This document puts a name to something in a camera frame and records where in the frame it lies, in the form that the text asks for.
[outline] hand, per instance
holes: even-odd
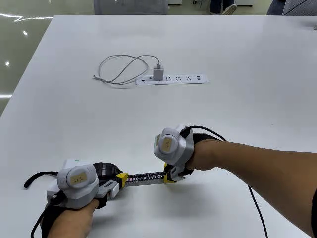
[[[219,166],[219,149],[225,142],[217,140],[202,140],[195,144],[192,158],[186,163],[190,170],[211,170]]]
[[[99,202],[94,199],[82,209],[64,211],[53,223],[48,238],[87,237],[91,229],[93,212],[98,206]]]

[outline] power outlet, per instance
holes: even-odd
[[[135,81],[136,85],[166,85],[166,84],[195,84],[209,83],[204,74],[164,75],[162,81],[153,81],[152,75],[145,75]]]

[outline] white charger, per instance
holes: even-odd
[[[164,79],[164,68],[162,65],[157,64],[153,68],[153,81],[163,81]]]

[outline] measuring tape blade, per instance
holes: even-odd
[[[164,183],[165,172],[152,172],[145,174],[129,175],[125,186],[142,186]]]

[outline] yellow label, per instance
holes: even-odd
[[[87,181],[87,174],[85,172],[82,172],[78,175],[74,175],[70,177],[70,184],[71,185],[76,185],[82,182]]]
[[[158,143],[159,143],[159,138],[160,138],[160,135],[157,135],[157,136],[155,137],[155,146],[158,145]]]
[[[172,146],[172,138],[166,137],[163,141],[162,150],[169,152]]]

